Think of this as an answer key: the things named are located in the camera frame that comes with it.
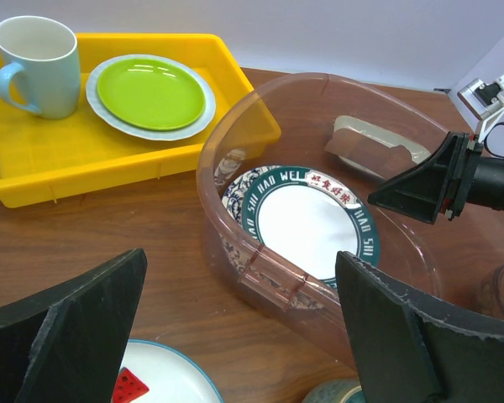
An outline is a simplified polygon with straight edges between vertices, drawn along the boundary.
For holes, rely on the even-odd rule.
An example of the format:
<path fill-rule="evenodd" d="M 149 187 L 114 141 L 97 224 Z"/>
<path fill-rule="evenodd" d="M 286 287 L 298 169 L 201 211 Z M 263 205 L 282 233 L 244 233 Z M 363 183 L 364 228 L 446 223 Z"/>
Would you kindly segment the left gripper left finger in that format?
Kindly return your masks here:
<path fill-rule="evenodd" d="M 0 402 L 109 402 L 144 287 L 131 249 L 0 306 Z"/>

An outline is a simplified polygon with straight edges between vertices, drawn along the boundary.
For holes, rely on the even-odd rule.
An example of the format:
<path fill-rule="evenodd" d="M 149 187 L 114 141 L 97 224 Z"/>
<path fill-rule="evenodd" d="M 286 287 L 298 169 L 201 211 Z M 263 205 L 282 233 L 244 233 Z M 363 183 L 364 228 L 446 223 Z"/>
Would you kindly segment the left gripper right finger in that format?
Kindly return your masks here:
<path fill-rule="evenodd" d="M 504 321 L 453 305 L 349 252 L 337 290 L 366 402 L 504 402 Z"/>

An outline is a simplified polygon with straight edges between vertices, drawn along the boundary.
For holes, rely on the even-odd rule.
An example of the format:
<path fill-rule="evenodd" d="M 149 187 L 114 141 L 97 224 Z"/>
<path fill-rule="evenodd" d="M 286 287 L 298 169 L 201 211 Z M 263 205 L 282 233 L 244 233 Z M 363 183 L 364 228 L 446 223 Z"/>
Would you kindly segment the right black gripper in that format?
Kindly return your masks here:
<path fill-rule="evenodd" d="M 484 148 L 468 133 L 450 132 L 430 157 L 382 183 L 367 201 L 429 224 L 439 211 L 453 220 L 467 203 L 504 211 L 504 156 L 484 156 Z"/>

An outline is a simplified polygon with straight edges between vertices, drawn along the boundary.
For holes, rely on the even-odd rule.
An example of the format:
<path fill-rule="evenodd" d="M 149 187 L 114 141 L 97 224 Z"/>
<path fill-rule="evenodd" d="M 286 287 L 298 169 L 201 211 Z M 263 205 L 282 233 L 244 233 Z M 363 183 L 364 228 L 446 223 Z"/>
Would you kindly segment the watermelon pattern plate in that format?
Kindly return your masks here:
<path fill-rule="evenodd" d="M 113 402 L 222 402 L 205 371 L 174 348 L 130 339 L 114 386 Z"/>

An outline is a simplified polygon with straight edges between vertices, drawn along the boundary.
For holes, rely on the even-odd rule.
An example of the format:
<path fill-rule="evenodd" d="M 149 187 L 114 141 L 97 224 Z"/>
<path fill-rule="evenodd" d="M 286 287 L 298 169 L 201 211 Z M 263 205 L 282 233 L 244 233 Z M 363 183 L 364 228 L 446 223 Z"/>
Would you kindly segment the green rim lettered plate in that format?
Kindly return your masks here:
<path fill-rule="evenodd" d="M 283 165 L 259 176 L 245 194 L 242 227 L 333 288 L 337 253 L 374 266 L 380 261 L 379 231 L 369 209 L 341 181 L 308 167 Z"/>

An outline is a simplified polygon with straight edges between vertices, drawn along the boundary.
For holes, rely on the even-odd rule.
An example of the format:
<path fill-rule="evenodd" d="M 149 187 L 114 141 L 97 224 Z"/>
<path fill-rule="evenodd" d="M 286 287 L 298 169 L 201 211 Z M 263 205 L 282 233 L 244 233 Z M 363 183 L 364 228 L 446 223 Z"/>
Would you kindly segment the blue floral plate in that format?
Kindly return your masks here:
<path fill-rule="evenodd" d="M 248 189 L 259 176 L 275 168 L 279 168 L 279 165 L 264 165 L 248 170 L 234 179 L 226 188 L 221 202 L 229 215 L 239 225 L 242 225 L 242 208 Z M 233 246 L 222 235 L 220 235 L 220 239 L 229 263 L 238 273 L 238 276 L 241 276 L 244 273 L 246 265 L 249 263 L 249 258 L 243 257 L 238 248 Z M 291 299 L 290 308 L 297 310 L 318 310 L 322 309 L 323 305 L 311 296 L 299 292 L 297 296 Z"/>

